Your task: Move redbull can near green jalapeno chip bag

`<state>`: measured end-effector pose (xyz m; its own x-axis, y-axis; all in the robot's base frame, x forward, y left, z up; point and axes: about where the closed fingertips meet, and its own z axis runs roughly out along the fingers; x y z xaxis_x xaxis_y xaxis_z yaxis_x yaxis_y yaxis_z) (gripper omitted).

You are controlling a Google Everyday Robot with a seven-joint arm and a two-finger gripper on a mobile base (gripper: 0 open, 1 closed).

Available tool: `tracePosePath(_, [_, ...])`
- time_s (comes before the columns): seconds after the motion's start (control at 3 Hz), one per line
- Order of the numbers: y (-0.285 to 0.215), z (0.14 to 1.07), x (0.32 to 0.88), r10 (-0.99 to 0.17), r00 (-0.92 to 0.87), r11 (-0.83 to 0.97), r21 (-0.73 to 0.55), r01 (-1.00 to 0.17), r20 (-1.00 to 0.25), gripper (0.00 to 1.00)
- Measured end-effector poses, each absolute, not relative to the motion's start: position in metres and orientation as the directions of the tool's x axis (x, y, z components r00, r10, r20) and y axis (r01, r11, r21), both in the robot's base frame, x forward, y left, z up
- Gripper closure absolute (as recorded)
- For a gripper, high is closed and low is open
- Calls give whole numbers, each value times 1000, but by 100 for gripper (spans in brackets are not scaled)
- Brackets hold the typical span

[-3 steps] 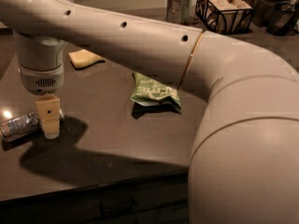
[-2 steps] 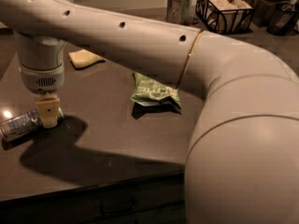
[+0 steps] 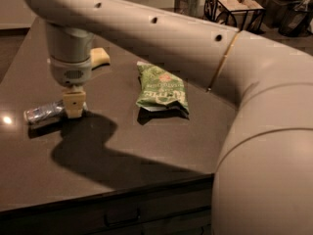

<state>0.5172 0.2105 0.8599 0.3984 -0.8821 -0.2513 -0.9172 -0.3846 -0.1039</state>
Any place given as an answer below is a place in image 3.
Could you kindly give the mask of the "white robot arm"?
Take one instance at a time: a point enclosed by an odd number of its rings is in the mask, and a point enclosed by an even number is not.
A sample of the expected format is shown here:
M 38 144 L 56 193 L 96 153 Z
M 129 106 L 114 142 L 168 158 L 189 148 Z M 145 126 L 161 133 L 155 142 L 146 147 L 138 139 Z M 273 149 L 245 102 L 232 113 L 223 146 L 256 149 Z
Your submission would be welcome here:
M 213 235 L 313 235 L 313 57 L 124 0 L 24 0 L 47 25 L 53 77 L 80 93 L 100 36 L 238 109 L 212 189 Z

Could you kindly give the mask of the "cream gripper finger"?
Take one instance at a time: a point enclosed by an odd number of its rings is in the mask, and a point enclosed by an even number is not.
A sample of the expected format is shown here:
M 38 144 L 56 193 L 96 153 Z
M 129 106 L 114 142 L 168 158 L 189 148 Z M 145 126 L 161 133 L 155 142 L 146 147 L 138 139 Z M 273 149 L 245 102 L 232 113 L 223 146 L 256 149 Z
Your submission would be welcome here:
M 82 86 L 72 86 L 63 91 L 63 104 L 68 118 L 80 118 L 86 102 Z

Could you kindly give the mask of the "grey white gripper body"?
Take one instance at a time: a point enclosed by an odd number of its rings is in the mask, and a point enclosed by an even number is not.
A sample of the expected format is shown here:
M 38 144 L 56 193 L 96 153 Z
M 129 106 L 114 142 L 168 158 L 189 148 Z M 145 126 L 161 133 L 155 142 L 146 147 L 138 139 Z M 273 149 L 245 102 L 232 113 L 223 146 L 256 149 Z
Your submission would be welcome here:
M 46 23 L 49 65 L 63 87 L 82 86 L 91 77 L 91 47 L 94 34 L 54 23 Z

